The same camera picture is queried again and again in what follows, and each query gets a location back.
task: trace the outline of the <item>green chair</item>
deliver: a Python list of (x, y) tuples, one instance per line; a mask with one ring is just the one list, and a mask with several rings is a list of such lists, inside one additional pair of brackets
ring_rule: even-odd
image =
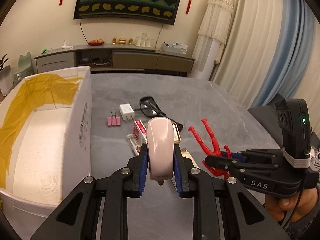
[(21, 55), (19, 57), (18, 71), (13, 74), (14, 86), (16, 86), (25, 77), (31, 76), (34, 73), (30, 52), (25, 56)]

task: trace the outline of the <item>black cable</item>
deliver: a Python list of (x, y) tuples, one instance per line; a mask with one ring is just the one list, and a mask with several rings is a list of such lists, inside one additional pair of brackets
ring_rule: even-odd
[(84, 36), (83, 30), (82, 30), (82, 25), (81, 25), (81, 18), (79, 18), (79, 21), (80, 21), (81, 31), (82, 31), (82, 34), (83, 34), (83, 36)]
[(157, 39), (157, 41), (156, 41), (155, 48), (157, 48), (157, 43), (158, 43), (158, 40), (159, 40), (160, 33), (161, 33), (162, 29), (163, 29), (163, 24), (162, 24), (161, 29), (160, 29), (160, 31), (159, 31), (159, 35), (158, 35), (158, 39)]
[(108, 56), (106, 56), (105, 59), (108, 59), (108, 57), (110, 56), (111, 52), (112, 52), (112, 50), (110, 50)]
[(298, 196), (298, 200), (297, 200), (297, 203), (293, 209), (293, 212), (291, 213), (289, 219), (287, 220), (287, 222), (284, 224), (284, 226), (282, 227), (283, 229), (285, 229), (287, 227), (287, 225), (290, 223), (290, 220), (292, 219), (293, 215), (295, 214), (295, 212), (297, 211), (297, 208), (299, 207), (299, 203), (300, 203), (300, 200), (302, 198), (302, 194), (303, 194), (303, 189), (304, 189), (304, 184), (307, 180), (307, 174), (308, 174), (308, 168), (305, 169), (305, 173), (301, 179), (301, 183), (300, 183), (300, 193), (299, 193), (299, 196)]

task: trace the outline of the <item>gray sleeve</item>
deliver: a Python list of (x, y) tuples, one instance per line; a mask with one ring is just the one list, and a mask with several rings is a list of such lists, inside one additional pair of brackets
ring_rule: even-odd
[(320, 184), (318, 184), (317, 186), (317, 191), (318, 191), (318, 203), (315, 205), (313, 210), (311, 210), (308, 215), (306, 215), (304, 218), (300, 219), (299, 221), (294, 223), (289, 223), (289, 226), (285, 229), (285, 231), (287, 232), (291, 240), (298, 240), (309, 228), (309, 226), (317, 216), (320, 210)]

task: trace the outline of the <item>pink computer mouse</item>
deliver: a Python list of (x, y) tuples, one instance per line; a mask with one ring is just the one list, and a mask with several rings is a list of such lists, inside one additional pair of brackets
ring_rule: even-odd
[(160, 185), (173, 175), (174, 133), (172, 122), (165, 117), (156, 117), (148, 122), (147, 144), (150, 179)]

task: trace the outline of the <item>blue curtain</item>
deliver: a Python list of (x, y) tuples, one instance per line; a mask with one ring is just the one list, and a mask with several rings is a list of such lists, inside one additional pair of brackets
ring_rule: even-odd
[(293, 96), (308, 65), (313, 28), (314, 15), (304, 0), (283, 0), (276, 51), (251, 107), (267, 105), (277, 93)]

